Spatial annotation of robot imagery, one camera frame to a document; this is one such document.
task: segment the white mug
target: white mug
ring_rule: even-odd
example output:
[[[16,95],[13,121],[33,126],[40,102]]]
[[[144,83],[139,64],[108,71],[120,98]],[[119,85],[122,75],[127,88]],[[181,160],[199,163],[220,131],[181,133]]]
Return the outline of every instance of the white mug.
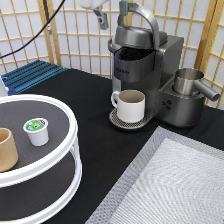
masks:
[[[126,123],[135,123],[144,118],[145,95],[140,91],[115,91],[112,93],[111,102],[117,108],[118,118]]]

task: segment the metal mesh tray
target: metal mesh tray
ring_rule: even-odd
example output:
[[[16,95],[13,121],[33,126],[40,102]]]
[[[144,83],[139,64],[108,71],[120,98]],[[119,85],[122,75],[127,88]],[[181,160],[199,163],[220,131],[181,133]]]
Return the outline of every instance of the metal mesh tray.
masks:
[[[143,128],[146,124],[149,123],[149,121],[152,119],[153,117],[149,114],[145,114],[145,117],[136,123],[126,123],[124,121],[121,121],[118,117],[117,117],[117,109],[114,108],[113,110],[111,110],[110,115],[109,115],[109,119],[111,121],[111,123],[123,130],[123,131],[137,131],[141,128]]]

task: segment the shoji screen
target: shoji screen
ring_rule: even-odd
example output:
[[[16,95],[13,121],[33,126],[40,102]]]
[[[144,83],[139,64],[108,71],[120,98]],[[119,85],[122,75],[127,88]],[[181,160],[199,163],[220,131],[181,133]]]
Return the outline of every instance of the shoji screen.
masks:
[[[210,0],[134,0],[156,16],[161,31],[184,37],[180,67],[194,67]],[[133,15],[133,26],[149,28],[145,20]]]
[[[41,17],[39,7],[43,7],[43,3],[38,0],[0,0],[1,55],[17,50],[40,31],[45,17],[43,10]],[[25,50],[0,60],[0,75],[36,59],[53,62],[51,46],[46,44],[45,38],[46,35],[42,33]]]
[[[61,0],[48,0],[49,10],[58,7]],[[209,8],[216,0],[129,0],[148,8],[156,16],[160,30],[170,35],[184,37],[184,49],[180,67],[194,67],[204,24],[207,33],[212,13],[206,17]],[[67,0],[63,10],[56,17],[56,27],[62,65],[82,69],[93,74],[110,75],[111,55],[107,50],[107,41],[114,35],[119,13],[119,0],[111,0],[104,5],[108,13],[110,29],[99,30],[96,16],[92,11],[84,10],[77,0]],[[128,17],[129,25],[149,27],[137,14]]]
[[[48,0],[49,11],[55,11],[60,2]],[[55,19],[58,42],[55,40],[54,43],[56,48],[59,43],[63,66],[110,76],[111,55],[107,50],[107,41],[116,30],[119,0],[104,4],[103,10],[108,13],[110,25],[106,31],[99,29],[93,11],[81,8],[77,0],[66,0]]]
[[[201,70],[206,75],[206,84],[221,93],[218,102],[207,101],[208,105],[224,110],[224,0],[216,6]]]

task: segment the beige cup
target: beige cup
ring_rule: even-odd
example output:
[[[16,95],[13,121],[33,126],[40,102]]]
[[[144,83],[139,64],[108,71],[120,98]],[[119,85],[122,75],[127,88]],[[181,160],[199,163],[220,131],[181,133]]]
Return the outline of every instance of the beige cup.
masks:
[[[17,161],[18,153],[12,132],[6,128],[0,128],[0,172],[9,170]]]

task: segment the black table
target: black table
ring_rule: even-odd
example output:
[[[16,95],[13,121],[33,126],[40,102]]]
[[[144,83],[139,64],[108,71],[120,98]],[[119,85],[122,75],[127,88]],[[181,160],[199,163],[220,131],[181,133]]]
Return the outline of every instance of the black table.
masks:
[[[205,107],[201,122],[178,129],[153,120],[135,133],[109,122],[111,80],[67,70],[24,92],[51,96],[66,103],[78,121],[83,177],[70,203],[47,224],[85,223],[158,126],[224,150],[224,111]]]

